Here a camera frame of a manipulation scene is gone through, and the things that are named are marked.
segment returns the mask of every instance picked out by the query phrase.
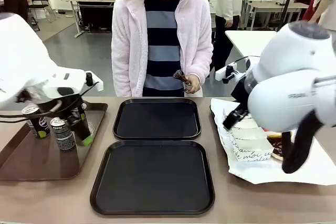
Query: can lid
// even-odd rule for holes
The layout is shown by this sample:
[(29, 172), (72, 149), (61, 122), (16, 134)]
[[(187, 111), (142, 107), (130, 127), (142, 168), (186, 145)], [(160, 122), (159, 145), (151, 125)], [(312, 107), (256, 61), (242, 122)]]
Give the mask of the can lid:
[(21, 113), (23, 115), (29, 115), (29, 114), (33, 114), (36, 111), (38, 111), (38, 106), (36, 104), (30, 104), (27, 107), (25, 107), (23, 110), (21, 110)]
[(50, 125), (53, 127), (60, 127), (60, 126), (65, 125), (65, 122), (60, 118), (53, 118), (50, 121)]

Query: white paper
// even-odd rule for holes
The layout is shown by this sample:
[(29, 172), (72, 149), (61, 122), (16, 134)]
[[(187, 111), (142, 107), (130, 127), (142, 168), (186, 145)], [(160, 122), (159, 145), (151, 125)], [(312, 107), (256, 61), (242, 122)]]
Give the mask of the white paper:
[(316, 139), (313, 140), (307, 161), (293, 174), (285, 174), (281, 169), (281, 161), (274, 158), (260, 162), (238, 162), (230, 142), (230, 133), (223, 127), (223, 111), (229, 114), (237, 106), (238, 103), (235, 102), (211, 100), (211, 110), (215, 114), (219, 138), (227, 154), (229, 173), (253, 184), (298, 182), (325, 186), (336, 185), (336, 166)]

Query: pink fleece jacket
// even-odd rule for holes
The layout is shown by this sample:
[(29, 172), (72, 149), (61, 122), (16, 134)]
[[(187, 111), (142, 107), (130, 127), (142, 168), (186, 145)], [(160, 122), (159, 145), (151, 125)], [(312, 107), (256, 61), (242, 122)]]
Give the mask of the pink fleece jacket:
[[(181, 45), (181, 69), (198, 76), (209, 74), (213, 45), (207, 0), (181, 0), (175, 12)], [(148, 61), (148, 36), (144, 0), (117, 0), (112, 19), (112, 71), (119, 97), (141, 97)], [(202, 90), (193, 96), (201, 97)]]

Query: tray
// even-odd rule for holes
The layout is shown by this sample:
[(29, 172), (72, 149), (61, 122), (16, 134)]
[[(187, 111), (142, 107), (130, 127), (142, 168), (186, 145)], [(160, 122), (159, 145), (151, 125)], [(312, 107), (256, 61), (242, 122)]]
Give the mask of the tray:
[[(88, 103), (87, 120), (93, 139), (108, 105)], [(60, 151), (55, 135), (36, 139), (29, 126), (24, 126), (0, 152), (0, 180), (42, 181), (76, 177), (82, 170), (93, 143), (79, 146), (68, 152)]]
[(201, 133), (189, 99), (130, 99), (118, 110), (113, 133), (122, 140), (192, 140)]
[(103, 215), (197, 215), (214, 200), (205, 150), (193, 141), (112, 144), (90, 196)]

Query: white pants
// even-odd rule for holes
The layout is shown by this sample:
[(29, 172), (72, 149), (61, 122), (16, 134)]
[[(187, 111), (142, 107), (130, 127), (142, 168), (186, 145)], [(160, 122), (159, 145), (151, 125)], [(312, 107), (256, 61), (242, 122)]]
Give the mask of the white pants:
[(334, 30), (328, 30), (328, 31), (331, 33), (332, 44), (333, 44), (333, 47), (334, 47), (334, 51), (336, 53), (336, 31), (334, 31)]

